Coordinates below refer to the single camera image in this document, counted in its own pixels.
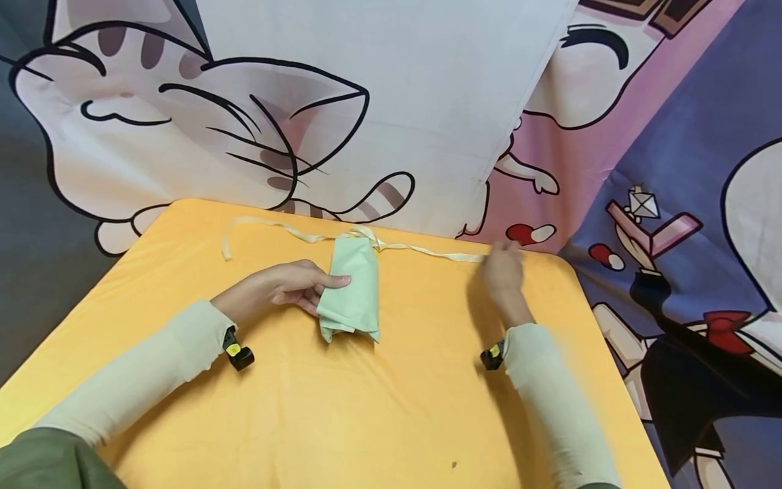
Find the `cartoon backdrop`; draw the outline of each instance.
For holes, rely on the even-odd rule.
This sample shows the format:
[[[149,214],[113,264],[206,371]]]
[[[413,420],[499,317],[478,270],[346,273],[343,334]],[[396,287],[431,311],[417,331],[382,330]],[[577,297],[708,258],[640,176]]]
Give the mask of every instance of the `cartoon backdrop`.
[[[0,4],[0,379],[183,196],[508,236],[576,268],[675,488],[779,485],[779,2],[93,3]]]

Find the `cream ribbon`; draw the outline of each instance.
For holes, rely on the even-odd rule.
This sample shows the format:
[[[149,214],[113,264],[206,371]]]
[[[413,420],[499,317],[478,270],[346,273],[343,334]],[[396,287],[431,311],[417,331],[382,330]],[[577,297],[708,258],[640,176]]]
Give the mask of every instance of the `cream ribbon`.
[[[376,236],[375,233],[370,228],[362,225],[354,225],[348,232],[345,232],[339,236],[320,236],[320,235],[305,234],[299,231],[298,229],[288,226],[287,224],[282,224],[281,222],[267,221],[266,219],[255,218],[252,216],[245,216],[243,218],[236,218],[233,221],[231,221],[231,224],[228,225],[228,229],[226,229],[225,233],[223,234],[222,251],[223,251],[223,258],[226,261],[231,260],[232,258],[231,251],[228,249],[228,237],[229,234],[231,233],[231,230],[235,226],[248,224],[250,222],[257,222],[269,226],[280,226],[281,228],[283,228],[284,230],[286,230],[296,238],[299,238],[310,244],[318,243],[320,241],[325,241],[327,239],[369,238],[369,242],[372,244],[372,247],[375,248],[377,251],[383,251],[388,249],[413,250],[413,251],[418,251],[419,253],[427,254],[432,257],[447,258],[448,260],[452,260],[452,261],[480,262],[483,260],[483,255],[471,255],[467,253],[436,253],[434,251],[427,250],[426,248],[421,248],[420,246],[406,245],[402,243],[386,243],[382,241],[378,236]]]

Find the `yellow tablecloth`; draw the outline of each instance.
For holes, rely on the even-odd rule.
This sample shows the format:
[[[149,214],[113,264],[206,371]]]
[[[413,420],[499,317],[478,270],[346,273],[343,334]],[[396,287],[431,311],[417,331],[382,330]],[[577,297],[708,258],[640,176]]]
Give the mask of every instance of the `yellow tablecloth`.
[[[171,205],[0,389],[0,444],[194,300],[279,262],[310,258],[328,270],[333,243],[260,224],[231,231],[234,259],[224,261],[221,238],[246,215],[312,234],[350,227],[201,200]],[[439,252],[487,251],[375,231]],[[508,378],[477,367],[501,336],[474,286],[477,265],[409,250],[378,259],[380,344],[342,334],[327,346],[302,311],[273,310],[240,332],[255,364],[237,373],[221,358],[103,449],[107,462],[134,489],[551,487]],[[573,270],[528,253],[524,287],[593,402],[625,488],[668,487]]]

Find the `beige sleeve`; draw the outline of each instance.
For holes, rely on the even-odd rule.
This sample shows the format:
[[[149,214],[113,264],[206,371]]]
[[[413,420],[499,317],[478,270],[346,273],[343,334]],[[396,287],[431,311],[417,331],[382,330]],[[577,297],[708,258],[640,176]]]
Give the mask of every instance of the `beige sleeve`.
[[[33,426],[106,443],[183,383],[208,370],[235,325],[209,301],[174,316],[151,337],[85,380]]]
[[[525,324],[505,336],[505,367],[531,406],[551,448],[561,489],[606,483],[621,487],[611,448],[544,326]]]

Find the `pink fabric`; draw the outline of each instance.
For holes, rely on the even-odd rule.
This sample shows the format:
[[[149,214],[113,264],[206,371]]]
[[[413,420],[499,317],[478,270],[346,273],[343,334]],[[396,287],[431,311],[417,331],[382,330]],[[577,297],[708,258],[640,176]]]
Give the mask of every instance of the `pink fabric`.
[[[485,243],[505,236],[512,225],[553,225],[556,232],[529,249],[557,253],[581,225],[619,159],[742,3],[714,0],[673,40],[664,40],[596,124],[569,131],[548,117],[525,114],[511,152],[551,173],[559,194],[538,194],[530,182],[493,171],[484,226],[478,235],[462,239]]]

